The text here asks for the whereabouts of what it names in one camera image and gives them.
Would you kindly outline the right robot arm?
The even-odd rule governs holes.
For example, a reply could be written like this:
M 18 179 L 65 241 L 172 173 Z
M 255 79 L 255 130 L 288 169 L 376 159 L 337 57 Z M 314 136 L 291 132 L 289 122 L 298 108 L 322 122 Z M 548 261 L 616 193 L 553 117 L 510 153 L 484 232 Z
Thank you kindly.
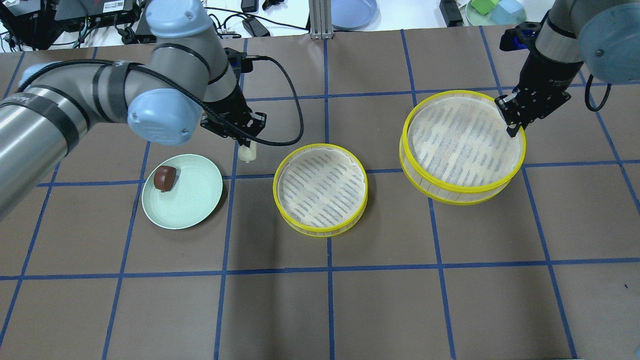
M 540 22 L 505 30 L 502 51 L 528 50 L 518 84 L 494 103 L 516 137 L 570 100 L 583 65 L 608 86 L 639 80 L 640 4 L 637 0 L 556 0 Z

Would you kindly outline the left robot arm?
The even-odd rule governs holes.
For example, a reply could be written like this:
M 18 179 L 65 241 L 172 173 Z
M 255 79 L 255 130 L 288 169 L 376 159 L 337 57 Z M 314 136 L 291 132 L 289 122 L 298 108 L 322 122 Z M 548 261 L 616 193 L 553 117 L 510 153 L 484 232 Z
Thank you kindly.
M 148 64 L 78 59 L 30 70 L 1 101 L 1 216 L 6 217 L 94 125 L 124 124 L 164 146 L 201 126 L 250 150 L 266 124 L 247 105 L 228 50 L 199 0 L 153 0 Z

